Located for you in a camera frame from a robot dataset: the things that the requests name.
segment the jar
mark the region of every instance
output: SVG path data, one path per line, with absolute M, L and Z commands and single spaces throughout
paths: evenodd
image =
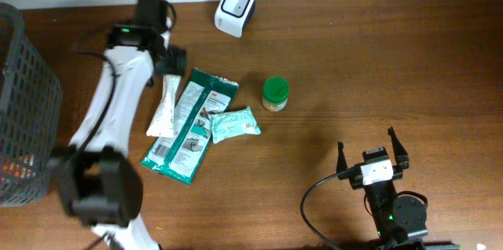
M 290 88 L 281 77 L 269 78 L 264 83 L 262 103 L 271 112 L 279 112 L 286 106 Z

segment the white rectangular device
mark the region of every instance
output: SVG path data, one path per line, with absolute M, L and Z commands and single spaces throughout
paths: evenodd
M 220 0 L 215 13 L 215 26 L 240 38 L 255 11 L 255 0 Z

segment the plastic crate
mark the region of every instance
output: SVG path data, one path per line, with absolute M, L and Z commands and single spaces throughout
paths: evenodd
M 0 207 L 46 195 L 63 92 L 24 35 L 20 12 L 0 3 Z

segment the wooden table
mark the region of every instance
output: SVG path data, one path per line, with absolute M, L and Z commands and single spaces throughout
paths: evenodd
M 139 164 L 154 142 L 145 131 L 162 90 L 145 89 L 129 160 L 143 179 L 141 213 L 156 241 L 168 249 L 320 244 L 299 214 L 302 195 L 334 172 L 338 141 L 352 166 L 366 149 L 391 151 L 393 126 L 411 160 L 396 188 L 430 200 L 425 240 L 501 247 L 503 0 L 258 1 L 242 39 L 215 28 L 216 6 L 176 4 L 171 43 L 188 50 L 188 68 L 238 81 L 232 109 L 251 106 L 263 133 L 211 145 L 185 186 Z M 82 122 L 101 71 L 99 61 L 75 55 L 74 44 L 133 13 L 24 11 L 28 38 L 64 90 L 59 145 Z M 291 90 L 279 113 L 261 104 L 263 82 L 274 75 Z M 330 182 L 309 198 L 307 215 L 338 243 L 374 239 L 363 194 Z M 1 249 L 80 249 L 94 238 L 64 215 L 54 188 L 37 204 L 0 210 Z

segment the green lid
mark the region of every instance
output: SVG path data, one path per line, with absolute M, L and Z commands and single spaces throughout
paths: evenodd
M 264 83 L 263 96 L 269 103 L 277 105 L 288 98 L 289 91 L 286 80 L 276 76 Z

